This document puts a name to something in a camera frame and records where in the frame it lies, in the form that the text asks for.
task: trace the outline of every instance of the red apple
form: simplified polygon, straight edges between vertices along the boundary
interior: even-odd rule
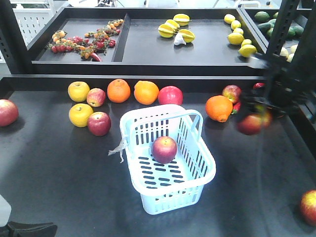
[[[177,143],[169,136],[159,137],[152,144],[152,154],[157,162],[170,163],[177,154]]]
[[[158,93],[159,104],[176,104],[181,105],[183,102],[183,93],[182,91],[172,85],[162,88]]]
[[[13,123],[19,117],[19,110],[16,104],[10,100],[0,100],[0,127]]]
[[[253,85],[252,89],[259,89],[259,88],[264,87],[264,86],[265,86],[264,83],[258,82],[258,83]]]
[[[265,111],[263,118],[261,114],[250,114],[242,121],[237,123],[237,130],[245,135],[258,134],[261,131],[261,124],[267,128],[272,122],[272,114],[270,111]]]
[[[111,128],[111,119],[105,112],[94,112],[88,118],[88,129],[96,136],[106,135]]]
[[[302,195],[300,210],[305,221],[316,226],[316,190],[309,190]]]
[[[106,98],[104,90],[100,88],[93,88],[88,92],[87,103],[92,107],[100,107],[103,105]]]
[[[222,95],[227,97],[233,104],[239,101],[240,94],[241,89],[237,85],[227,85],[222,91]]]

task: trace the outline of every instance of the light blue basket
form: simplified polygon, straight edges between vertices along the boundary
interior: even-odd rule
[[[201,138],[203,118],[196,110],[160,105],[125,113],[120,120],[132,184],[152,215],[193,205],[215,176],[215,160]],[[177,142],[175,159],[155,161],[152,143],[160,136]]]

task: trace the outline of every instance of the basket handle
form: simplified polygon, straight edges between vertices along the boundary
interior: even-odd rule
[[[140,126],[140,125],[142,125],[144,123],[156,122],[156,121],[161,121],[161,120],[165,120],[165,119],[174,119],[174,118],[187,116],[187,115],[195,115],[195,118],[194,118],[192,126],[191,126],[191,132],[194,131],[194,129],[196,128],[196,126],[198,124],[197,136],[196,136],[196,140],[198,141],[199,138],[201,137],[201,133],[202,133],[203,117],[196,110],[183,110],[183,111],[178,111],[178,112],[171,113],[171,114],[165,114],[165,115],[162,115],[162,116],[160,116],[158,118],[157,117],[149,117],[149,118],[142,118],[140,120],[137,120],[136,122],[134,122],[130,126],[130,129],[129,129],[129,142],[131,143],[133,141],[133,139],[131,137],[132,131],[135,130],[136,127],[138,127],[138,126]]]

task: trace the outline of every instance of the black table surface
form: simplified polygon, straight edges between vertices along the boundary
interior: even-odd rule
[[[316,185],[316,160],[288,117],[246,136],[204,111],[210,93],[185,93],[183,107],[201,112],[202,138],[216,161],[215,178],[197,204],[149,215],[127,162],[108,151],[120,142],[119,120],[143,108],[131,97],[95,111],[112,120],[103,137],[74,127],[67,92],[15,91],[19,119],[0,128],[0,193],[10,221],[53,222],[57,237],[311,237],[298,203]]]

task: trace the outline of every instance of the orange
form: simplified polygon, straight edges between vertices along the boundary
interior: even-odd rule
[[[134,86],[135,99],[143,105],[151,105],[157,100],[159,88],[155,83],[139,80]]]
[[[216,95],[209,98],[205,104],[207,115],[218,122],[226,122],[232,110],[232,102],[222,95]]]
[[[123,103],[130,96],[130,87],[123,79],[115,79],[108,85],[108,99],[115,103]]]

